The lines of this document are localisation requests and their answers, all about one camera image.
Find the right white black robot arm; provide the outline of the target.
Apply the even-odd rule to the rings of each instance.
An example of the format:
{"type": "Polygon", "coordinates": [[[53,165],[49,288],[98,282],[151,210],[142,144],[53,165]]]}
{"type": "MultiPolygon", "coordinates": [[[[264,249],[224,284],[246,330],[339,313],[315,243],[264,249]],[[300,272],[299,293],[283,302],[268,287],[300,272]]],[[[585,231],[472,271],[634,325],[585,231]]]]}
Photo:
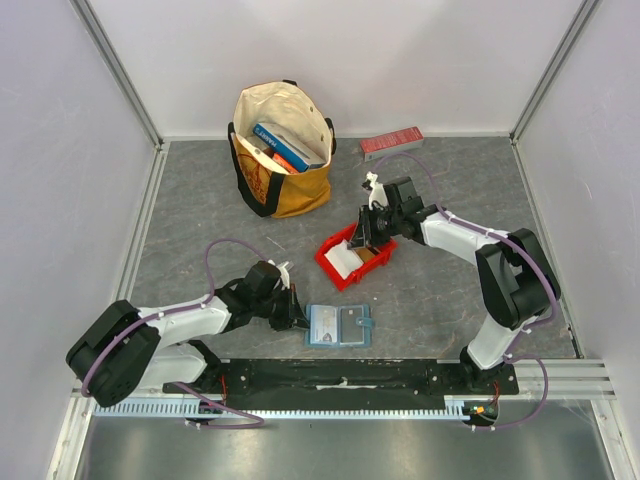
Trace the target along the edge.
{"type": "Polygon", "coordinates": [[[409,177],[381,183],[369,172],[363,188],[369,196],[359,209],[350,249],[379,249],[403,236],[476,267],[487,316],[460,354],[457,377],[465,391],[483,392],[511,358],[516,339],[558,313],[561,290],[536,234],[525,228],[495,231],[439,204],[425,206],[409,177]]]}

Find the red plastic bin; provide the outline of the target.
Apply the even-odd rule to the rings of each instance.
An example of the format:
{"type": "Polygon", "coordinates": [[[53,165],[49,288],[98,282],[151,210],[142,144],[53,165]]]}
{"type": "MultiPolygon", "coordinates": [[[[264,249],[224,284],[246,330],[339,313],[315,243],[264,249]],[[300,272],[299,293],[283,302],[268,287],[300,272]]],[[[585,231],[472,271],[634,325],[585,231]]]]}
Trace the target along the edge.
{"type": "Polygon", "coordinates": [[[354,229],[356,227],[356,223],[352,223],[337,233],[328,237],[319,247],[314,255],[314,259],[316,263],[320,266],[321,270],[326,274],[326,276],[331,280],[333,285],[339,290],[344,291],[347,287],[358,284],[361,280],[370,272],[375,270],[378,267],[385,266],[392,258],[394,251],[396,250],[398,244],[395,240],[391,239],[391,241],[382,246],[377,247],[376,249],[380,250],[380,254],[375,257],[372,261],[364,263],[364,265],[350,274],[346,279],[342,279],[335,269],[329,264],[329,262],[324,257],[324,254],[336,244],[339,244],[342,240],[350,239],[354,229]]]}

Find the dark credit card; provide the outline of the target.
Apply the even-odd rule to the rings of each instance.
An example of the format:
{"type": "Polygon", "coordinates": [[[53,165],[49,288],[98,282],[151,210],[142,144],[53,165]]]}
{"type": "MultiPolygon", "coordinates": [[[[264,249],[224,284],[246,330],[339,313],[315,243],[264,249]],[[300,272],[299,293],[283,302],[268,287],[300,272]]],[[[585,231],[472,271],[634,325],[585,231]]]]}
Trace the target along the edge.
{"type": "Polygon", "coordinates": [[[347,307],[340,312],[340,340],[342,344],[359,345],[364,343],[364,330],[358,324],[363,310],[358,307],[347,307]]]}

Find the blue leather card holder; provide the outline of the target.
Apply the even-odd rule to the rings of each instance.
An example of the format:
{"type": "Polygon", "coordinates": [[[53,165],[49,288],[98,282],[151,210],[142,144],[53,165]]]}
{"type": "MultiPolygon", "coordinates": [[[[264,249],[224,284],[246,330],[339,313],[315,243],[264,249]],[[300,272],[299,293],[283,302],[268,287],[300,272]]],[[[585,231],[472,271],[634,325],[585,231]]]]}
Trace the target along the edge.
{"type": "MultiPolygon", "coordinates": [[[[310,321],[310,308],[312,305],[318,304],[310,304],[306,306],[306,316],[310,321]]],[[[310,329],[305,333],[305,345],[311,348],[347,348],[347,347],[368,347],[372,342],[372,331],[374,329],[374,321],[370,315],[370,308],[367,304],[358,304],[358,305],[348,305],[348,306],[333,306],[337,308],[337,319],[338,319],[338,341],[333,345],[314,345],[310,343],[310,329]],[[358,324],[363,327],[364,330],[364,343],[359,345],[347,345],[342,344],[340,340],[340,312],[342,309],[347,307],[360,307],[363,310],[362,316],[358,319],[358,324]]]]}

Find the white cards stack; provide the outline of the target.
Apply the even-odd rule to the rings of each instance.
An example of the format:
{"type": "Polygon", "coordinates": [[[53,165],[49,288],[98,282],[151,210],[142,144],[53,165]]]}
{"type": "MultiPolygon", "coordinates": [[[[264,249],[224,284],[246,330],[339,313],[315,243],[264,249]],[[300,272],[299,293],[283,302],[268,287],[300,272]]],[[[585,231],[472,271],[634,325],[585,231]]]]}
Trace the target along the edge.
{"type": "Polygon", "coordinates": [[[346,279],[364,265],[364,261],[358,253],[348,248],[346,240],[331,247],[324,254],[324,257],[342,279],[346,279]]]}

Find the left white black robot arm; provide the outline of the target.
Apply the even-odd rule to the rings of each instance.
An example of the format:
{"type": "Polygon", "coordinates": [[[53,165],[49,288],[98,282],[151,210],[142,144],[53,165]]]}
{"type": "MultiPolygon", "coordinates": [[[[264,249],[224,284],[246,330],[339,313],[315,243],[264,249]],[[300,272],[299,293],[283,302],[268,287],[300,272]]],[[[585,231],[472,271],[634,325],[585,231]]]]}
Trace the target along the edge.
{"type": "Polygon", "coordinates": [[[220,359],[202,342],[264,319],[271,329],[307,329],[286,262],[256,262],[241,277],[191,302],[136,308],[110,304],[69,349],[65,361],[81,393],[112,407],[139,388],[174,381],[201,393],[216,388],[220,359]]]}

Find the silver white credit card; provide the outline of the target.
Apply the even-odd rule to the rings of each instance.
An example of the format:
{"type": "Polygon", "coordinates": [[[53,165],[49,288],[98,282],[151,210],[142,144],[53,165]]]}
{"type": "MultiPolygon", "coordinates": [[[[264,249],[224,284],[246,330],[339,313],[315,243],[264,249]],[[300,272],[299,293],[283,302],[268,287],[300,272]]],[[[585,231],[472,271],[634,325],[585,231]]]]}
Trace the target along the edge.
{"type": "Polygon", "coordinates": [[[337,308],[312,305],[310,308],[310,343],[333,345],[338,341],[337,308]]]}

